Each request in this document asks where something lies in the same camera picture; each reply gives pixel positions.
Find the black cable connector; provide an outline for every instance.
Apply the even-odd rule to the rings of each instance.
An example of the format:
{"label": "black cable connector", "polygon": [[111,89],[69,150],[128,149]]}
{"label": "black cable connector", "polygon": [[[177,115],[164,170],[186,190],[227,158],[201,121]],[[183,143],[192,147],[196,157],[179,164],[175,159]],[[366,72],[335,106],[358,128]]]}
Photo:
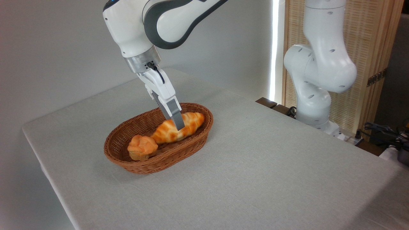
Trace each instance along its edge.
{"label": "black cable connector", "polygon": [[355,134],[355,139],[361,139],[361,138],[362,138],[361,131],[358,129]]}
{"label": "black cable connector", "polygon": [[162,83],[165,84],[165,79],[163,79],[162,74],[160,74],[160,72],[159,72],[159,70],[157,69],[157,67],[155,66],[155,64],[153,64],[152,62],[148,62],[146,65],[147,65],[149,68],[151,68],[151,69],[153,69],[154,71],[156,71],[156,72],[159,74],[160,78],[162,79]]}
{"label": "black cable connector", "polygon": [[295,117],[296,113],[297,113],[297,108],[295,106],[291,106],[287,111],[287,116]]}

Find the light strip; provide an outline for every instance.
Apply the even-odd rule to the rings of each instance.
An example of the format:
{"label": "light strip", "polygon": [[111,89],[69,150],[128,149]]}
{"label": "light strip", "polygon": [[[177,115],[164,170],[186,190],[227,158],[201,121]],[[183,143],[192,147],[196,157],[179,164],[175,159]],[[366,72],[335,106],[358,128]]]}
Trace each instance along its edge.
{"label": "light strip", "polygon": [[278,26],[279,26],[279,2],[280,0],[272,1],[272,49],[271,49],[271,74],[270,74],[270,90],[269,100],[274,101],[276,93],[276,59],[278,46]]}

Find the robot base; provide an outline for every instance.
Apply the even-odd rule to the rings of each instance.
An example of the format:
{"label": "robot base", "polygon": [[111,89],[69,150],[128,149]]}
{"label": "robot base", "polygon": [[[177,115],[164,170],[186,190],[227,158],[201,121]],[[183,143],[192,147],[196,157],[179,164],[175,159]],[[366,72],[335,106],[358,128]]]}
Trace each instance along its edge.
{"label": "robot base", "polygon": [[329,134],[340,140],[345,140],[345,135],[339,130],[339,126],[332,121],[327,121],[326,123],[320,124],[320,125],[310,125],[310,126],[316,129],[319,129],[325,132],[326,134]]}
{"label": "robot base", "polygon": [[348,130],[343,130],[336,123],[331,121],[327,121],[326,123],[321,125],[310,126],[355,146],[359,145],[363,141],[362,137],[357,138],[355,133],[352,133]]}

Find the bread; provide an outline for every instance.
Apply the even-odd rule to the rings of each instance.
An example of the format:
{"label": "bread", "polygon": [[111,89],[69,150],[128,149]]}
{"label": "bread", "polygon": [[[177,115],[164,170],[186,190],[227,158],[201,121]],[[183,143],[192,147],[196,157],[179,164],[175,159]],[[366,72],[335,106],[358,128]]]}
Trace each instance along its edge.
{"label": "bread", "polygon": [[177,130],[172,120],[164,121],[151,136],[157,144],[180,141],[196,132],[205,121],[201,113],[187,112],[182,114],[184,128]]}
{"label": "bread", "polygon": [[133,160],[144,161],[155,155],[158,145],[151,137],[136,135],[128,145],[129,156]]}

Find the white wall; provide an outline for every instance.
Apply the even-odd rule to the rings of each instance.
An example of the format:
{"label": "white wall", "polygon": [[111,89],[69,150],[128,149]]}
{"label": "white wall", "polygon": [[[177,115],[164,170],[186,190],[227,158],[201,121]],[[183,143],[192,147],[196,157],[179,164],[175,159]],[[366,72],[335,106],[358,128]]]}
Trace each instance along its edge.
{"label": "white wall", "polygon": [[[136,76],[106,29],[105,0],[1,4],[0,229],[72,229],[21,126]],[[229,0],[186,44],[161,50],[162,67],[267,97],[270,11],[270,0]]]}

